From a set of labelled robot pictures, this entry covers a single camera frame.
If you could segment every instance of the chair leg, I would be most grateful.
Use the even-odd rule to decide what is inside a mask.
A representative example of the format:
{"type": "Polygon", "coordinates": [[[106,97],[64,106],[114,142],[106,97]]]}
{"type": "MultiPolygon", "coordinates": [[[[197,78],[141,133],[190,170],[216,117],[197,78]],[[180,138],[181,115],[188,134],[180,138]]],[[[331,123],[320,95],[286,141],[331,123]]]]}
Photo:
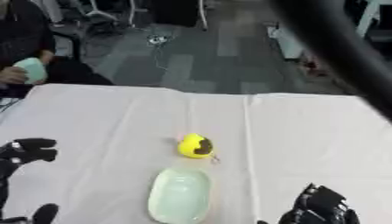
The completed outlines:
{"type": "Polygon", "coordinates": [[[199,14],[201,22],[203,23],[203,31],[208,30],[208,23],[206,18],[206,11],[204,10],[204,0],[199,0],[199,14]]]}
{"type": "Polygon", "coordinates": [[[135,24],[134,24],[133,20],[135,18],[137,5],[135,3],[135,0],[129,0],[129,3],[130,3],[129,25],[134,27],[135,24]]]}

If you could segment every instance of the yellow object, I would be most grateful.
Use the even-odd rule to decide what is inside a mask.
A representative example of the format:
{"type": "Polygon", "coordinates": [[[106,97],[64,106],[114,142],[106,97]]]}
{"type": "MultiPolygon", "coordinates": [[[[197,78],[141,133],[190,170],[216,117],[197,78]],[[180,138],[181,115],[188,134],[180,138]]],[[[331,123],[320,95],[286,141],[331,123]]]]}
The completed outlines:
{"type": "Polygon", "coordinates": [[[209,158],[214,154],[211,141],[198,134],[189,134],[178,145],[178,151],[189,158],[209,158]]]}

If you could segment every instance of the white tablecloth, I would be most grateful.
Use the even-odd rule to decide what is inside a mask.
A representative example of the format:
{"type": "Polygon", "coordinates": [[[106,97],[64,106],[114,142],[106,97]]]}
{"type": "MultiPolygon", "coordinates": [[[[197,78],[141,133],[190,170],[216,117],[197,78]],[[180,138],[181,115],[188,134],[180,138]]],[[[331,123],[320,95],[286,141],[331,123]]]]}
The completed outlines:
{"type": "Polygon", "coordinates": [[[155,223],[153,179],[190,165],[214,181],[205,223],[274,224],[310,182],[347,196],[363,223],[392,219],[390,124],[355,97],[46,85],[11,112],[1,142],[50,137],[59,156],[17,171],[7,216],[57,203],[60,224],[155,223]],[[176,153],[191,132],[213,140],[220,164],[176,153]]]}

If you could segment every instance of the light green dish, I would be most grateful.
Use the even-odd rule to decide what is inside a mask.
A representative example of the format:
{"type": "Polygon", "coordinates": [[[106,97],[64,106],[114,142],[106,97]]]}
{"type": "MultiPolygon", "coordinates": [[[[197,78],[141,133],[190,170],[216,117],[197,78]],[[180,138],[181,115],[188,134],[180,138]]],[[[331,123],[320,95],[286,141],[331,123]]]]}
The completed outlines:
{"type": "Polygon", "coordinates": [[[46,69],[42,62],[37,58],[28,58],[18,61],[14,67],[22,67],[27,71],[27,80],[25,84],[33,84],[36,81],[43,80],[47,77],[46,69]]]}
{"type": "Polygon", "coordinates": [[[149,198],[149,212],[167,224],[202,222],[208,212],[211,180],[203,172],[172,168],[155,179],[149,198]]]}

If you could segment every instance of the black cable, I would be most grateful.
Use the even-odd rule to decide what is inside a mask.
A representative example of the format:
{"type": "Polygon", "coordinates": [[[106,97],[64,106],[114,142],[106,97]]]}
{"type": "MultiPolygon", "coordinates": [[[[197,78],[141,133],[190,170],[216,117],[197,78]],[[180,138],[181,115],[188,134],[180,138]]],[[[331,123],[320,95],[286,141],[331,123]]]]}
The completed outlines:
{"type": "Polygon", "coordinates": [[[16,99],[16,100],[11,100],[11,102],[0,106],[0,114],[2,114],[5,110],[7,110],[8,108],[10,108],[11,106],[15,105],[17,102],[20,102],[21,99],[16,99]]]}

